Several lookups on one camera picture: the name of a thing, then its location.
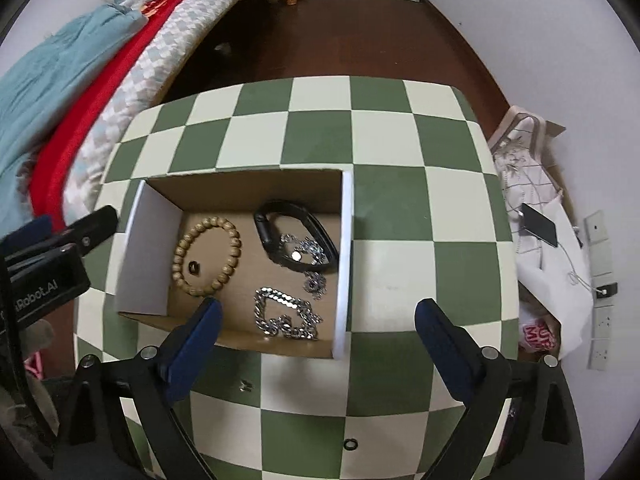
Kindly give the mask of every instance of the black cable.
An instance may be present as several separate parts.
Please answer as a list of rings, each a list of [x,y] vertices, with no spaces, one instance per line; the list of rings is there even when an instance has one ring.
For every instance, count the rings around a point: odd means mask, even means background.
[[[18,392],[22,396],[27,408],[33,415],[38,427],[42,430],[44,441],[53,447],[56,435],[47,422],[37,402],[31,395],[27,376],[24,371],[24,359],[22,357],[22,347],[20,345],[20,331],[18,329],[18,319],[14,308],[14,294],[11,288],[11,278],[6,267],[4,254],[0,254],[0,313],[4,320],[4,331],[6,333],[6,345],[9,351],[9,362],[14,370],[15,384]]]

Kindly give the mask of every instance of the patterned mattress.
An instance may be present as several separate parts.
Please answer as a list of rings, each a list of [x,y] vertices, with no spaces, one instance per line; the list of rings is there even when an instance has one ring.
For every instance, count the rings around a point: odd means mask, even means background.
[[[76,155],[63,194],[67,225],[93,211],[104,168],[130,122],[154,104],[192,45],[235,1],[184,0],[175,8],[105,106]]]

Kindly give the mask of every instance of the beaded bracelet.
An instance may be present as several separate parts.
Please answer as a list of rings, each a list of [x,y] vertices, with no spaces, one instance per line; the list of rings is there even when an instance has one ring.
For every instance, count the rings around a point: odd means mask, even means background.
[[[187,255],[189,247],[191,247],[191,244],[195,239],[204,231],[213,229],[214,227],[223,228],[231,238],[229,258],[226,260],[226,265],[222,267],[222,272],[215,280],[213,280],[213,282],[211,282],[211,285],[204,288],[197,288],[190,285],[184,279],[184,275],[182,274],[182,264],[184,263],[184,257]],[[191,228],[182,237],[182,240],[178,242],[178,246],[175,248],[174,263],[171,266],[172,277],[174,278],[175,284],[191,296],[211,296],[216,290],[220,290],[225,283],[229,281],[229,276],[234,273],[234,270],[238,265],[241,246],[240,233],[238,233],[236,226],[229,220],[226,218],[219,218],[217,216],[203,219],[202,222],[196,224],[195,227]]]

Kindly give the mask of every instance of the smartphone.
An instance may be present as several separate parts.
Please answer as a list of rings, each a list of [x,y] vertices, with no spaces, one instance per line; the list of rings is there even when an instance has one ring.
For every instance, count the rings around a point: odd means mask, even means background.
[[[552,220],[527,204],[520,206],[520,218],[522,221],[521,226],[527,233],[534,235],[552,247],[558,247],[556,224]]]

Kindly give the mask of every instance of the green and white checkered table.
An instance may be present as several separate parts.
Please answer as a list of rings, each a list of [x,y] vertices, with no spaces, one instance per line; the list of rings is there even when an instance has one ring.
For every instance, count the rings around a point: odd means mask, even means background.
[[[166,333],[124,319],[113,294],[139,179],[239,168],[353,168],[347,358],[291,358],[216,347],[176,407],[220,480],[414,479],[464,408],[414,329],[435,298],[479,345],[516,355],[511,234],[491,155],[463,95],[414,81],[325,76],[221,88],[142,112],[111,155],[97,206],[121,215],[86,258],[78,356],[132,357]],[[251,382],[250,392],[240,390]],[[132,401],[130,428],[159,466]],[[507,407],[476,478],[493,463]],[[355,438],[358,449],[343,449]]]

